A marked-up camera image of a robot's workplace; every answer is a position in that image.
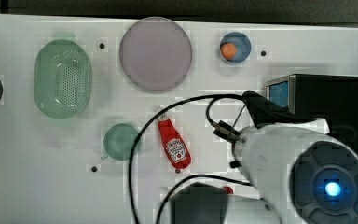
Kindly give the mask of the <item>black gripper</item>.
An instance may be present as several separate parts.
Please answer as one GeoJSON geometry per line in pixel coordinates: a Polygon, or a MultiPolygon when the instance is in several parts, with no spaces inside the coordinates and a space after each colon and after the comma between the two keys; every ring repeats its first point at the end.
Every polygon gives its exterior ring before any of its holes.
{"type": "Polygon", "coordinates": [[[276,105],[255,91],[246,91],[242,95],[242,100],[256,128],[275,123],[302,124],[313,121],[313,119],[297,117],[284,107],[276,105]]]}

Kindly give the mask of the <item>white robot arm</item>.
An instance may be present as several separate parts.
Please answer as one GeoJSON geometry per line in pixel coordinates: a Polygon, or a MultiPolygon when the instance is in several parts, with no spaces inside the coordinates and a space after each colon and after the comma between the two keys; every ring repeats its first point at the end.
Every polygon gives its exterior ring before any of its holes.
{"type": "Polygon", "coordinates": [[[324,119],[298,119],[254,91],[253,126],[234,134],[235,167],[257,199],[193,183],[169,200],[169,224],[358,224],[358,156],[324,119]]]}

